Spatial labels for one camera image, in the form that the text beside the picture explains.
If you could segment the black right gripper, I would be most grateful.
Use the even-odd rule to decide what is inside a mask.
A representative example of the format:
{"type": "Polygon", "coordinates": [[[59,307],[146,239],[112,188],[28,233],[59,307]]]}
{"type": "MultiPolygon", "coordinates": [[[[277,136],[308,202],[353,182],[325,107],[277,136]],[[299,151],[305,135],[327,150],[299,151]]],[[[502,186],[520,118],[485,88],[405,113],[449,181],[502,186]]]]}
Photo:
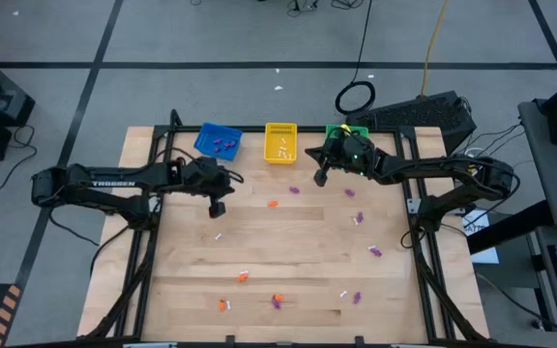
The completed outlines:
{"type": "Polygon", "coordinates": [[[328,137],[323,145],[306,148],[306,154],[319,166],[313,175],[313,181],[319,187],[325,186],[330,165],[333,169],[348,173],[369,175],[374,163],[374,153],[373,143],[357,134],[342,138],[328,137]]]}

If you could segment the green plastic basket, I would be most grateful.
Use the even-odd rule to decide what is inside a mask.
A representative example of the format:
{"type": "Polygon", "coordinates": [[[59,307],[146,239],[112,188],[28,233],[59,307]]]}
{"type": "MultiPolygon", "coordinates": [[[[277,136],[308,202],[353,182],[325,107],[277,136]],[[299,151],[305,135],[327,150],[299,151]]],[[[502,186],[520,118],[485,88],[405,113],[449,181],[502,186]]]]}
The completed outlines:
{"type": "Polygon", "coordinates": [[[342,138],[351,134],[357,134],[362,137],[368,138],[368,128],[360,127],[360,126],[348,126],[351,129],[351,132],[347,132],[343,130],[341,125],[327,125],[325,131],[325,137],[332,137],[332,138],[342,138]]]}

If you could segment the black desk beam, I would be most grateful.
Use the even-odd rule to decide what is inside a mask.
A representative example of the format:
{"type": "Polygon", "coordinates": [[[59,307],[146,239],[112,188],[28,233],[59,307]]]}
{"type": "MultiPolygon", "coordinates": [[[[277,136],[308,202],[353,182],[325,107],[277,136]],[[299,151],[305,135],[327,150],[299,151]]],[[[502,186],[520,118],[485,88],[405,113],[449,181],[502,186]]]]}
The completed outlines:
{"type": "Polygon", "coordinates": [[[468,248],[471,254],[476,254],[552,224],[553,217],[544,200],[470,235],[468,248]]]}

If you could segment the blue plastic basket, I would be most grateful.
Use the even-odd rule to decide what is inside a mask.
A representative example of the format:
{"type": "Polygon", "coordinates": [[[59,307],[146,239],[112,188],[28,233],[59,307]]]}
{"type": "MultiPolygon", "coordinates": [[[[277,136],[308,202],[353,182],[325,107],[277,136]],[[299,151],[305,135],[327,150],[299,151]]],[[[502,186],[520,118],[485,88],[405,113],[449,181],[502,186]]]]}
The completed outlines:
{"type": "Polygon", "coordinates": [[[243,133],[240,130],[234,128],[204,123],[197,135],[193,147],[204,155],[220,160],[233,161],[238,153],[242,135],[243,133]],[[216,139],[221,139],[222,143],[214,144],[214,140],[216,139]],[[224,146],[225,142],[232,142],[234,140],[237,141],[236,146],[231,146],[229,148],[224,146]],[[219,147],[220,151],[215,153],[215,147],[219,147]]]}

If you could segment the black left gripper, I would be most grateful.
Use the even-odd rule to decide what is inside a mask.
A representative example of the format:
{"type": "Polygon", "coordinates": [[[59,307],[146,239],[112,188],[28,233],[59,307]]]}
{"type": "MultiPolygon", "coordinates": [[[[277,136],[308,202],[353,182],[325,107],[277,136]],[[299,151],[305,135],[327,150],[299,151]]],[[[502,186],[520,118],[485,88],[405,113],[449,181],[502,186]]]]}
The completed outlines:
{"type": "MultiPolygon", "coordinates": [[[[217,160],[208,157],[200,157],[191,160],[181,168],[183,192],[191,195],[207,196],[211,185],[209,180],[213,177],[215,183],[230,183],[229,171],[217,160]]],[[[219,218],[226,212],[224,203],[221,201],[222,194],[211,194],[209,216],[219,218]]]]}

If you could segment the white paper sheet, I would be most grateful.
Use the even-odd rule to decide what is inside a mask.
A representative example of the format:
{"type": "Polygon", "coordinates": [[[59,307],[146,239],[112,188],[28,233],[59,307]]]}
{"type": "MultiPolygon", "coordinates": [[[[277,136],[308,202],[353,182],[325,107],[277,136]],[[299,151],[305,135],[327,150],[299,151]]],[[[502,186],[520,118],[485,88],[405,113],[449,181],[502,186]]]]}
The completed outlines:
{"type": "MultiPolygon", "coordinates": [[[[481,231],[490,225],[489,218],[483,209],[475,209],[462,218],[463,231],[467,236],[481,231]]],[[[471,255],[474,264],[498,264],[499,257],[495,247],[471,255]]]]}

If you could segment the yellow plastic basket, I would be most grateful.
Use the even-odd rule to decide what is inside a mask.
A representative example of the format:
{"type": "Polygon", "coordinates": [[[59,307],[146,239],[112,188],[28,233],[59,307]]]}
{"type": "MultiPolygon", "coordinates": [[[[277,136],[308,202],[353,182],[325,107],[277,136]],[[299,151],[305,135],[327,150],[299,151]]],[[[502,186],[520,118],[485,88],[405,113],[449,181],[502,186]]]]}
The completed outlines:
{"type": "Polygon", "coordinates": [[[264,133],[264,160],[270,164],[292,164],[298,154],[298,126],[293,123],[267,123],[264,133]],[[290,153],[293,159],[280,158],[279,152],[290,153]]]}

